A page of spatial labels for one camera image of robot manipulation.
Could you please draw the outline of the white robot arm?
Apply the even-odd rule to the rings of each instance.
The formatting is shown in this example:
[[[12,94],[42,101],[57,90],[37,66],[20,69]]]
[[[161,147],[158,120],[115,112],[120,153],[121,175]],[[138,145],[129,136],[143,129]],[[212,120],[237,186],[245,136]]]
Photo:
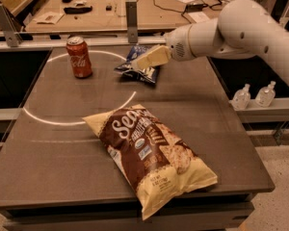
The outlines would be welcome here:
[[[181,26],[131,62],[140,70],[169,60],[189,61],[197,57],[219,59],[261,58],[289,86],[289,32],[252,0],[234,0],[218,17]]]

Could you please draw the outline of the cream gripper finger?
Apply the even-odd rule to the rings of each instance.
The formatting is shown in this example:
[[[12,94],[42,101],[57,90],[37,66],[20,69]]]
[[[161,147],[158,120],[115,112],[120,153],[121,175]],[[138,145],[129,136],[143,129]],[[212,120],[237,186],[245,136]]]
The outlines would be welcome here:
[[[171,51],[165,45],[155,45],[140,57],[131,62],[136,70],[143,70],[149,67],[166,64],[171,59]]]

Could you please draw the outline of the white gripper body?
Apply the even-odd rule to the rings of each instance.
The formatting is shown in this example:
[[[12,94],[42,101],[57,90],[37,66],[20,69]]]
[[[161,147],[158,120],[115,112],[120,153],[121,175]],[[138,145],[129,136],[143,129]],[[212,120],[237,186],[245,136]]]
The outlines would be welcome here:
[[[176,28],[166,33],[166,45],[171,51],[171,56],[177,61],[189,61],[193,58],[189,44],[190,25]]]

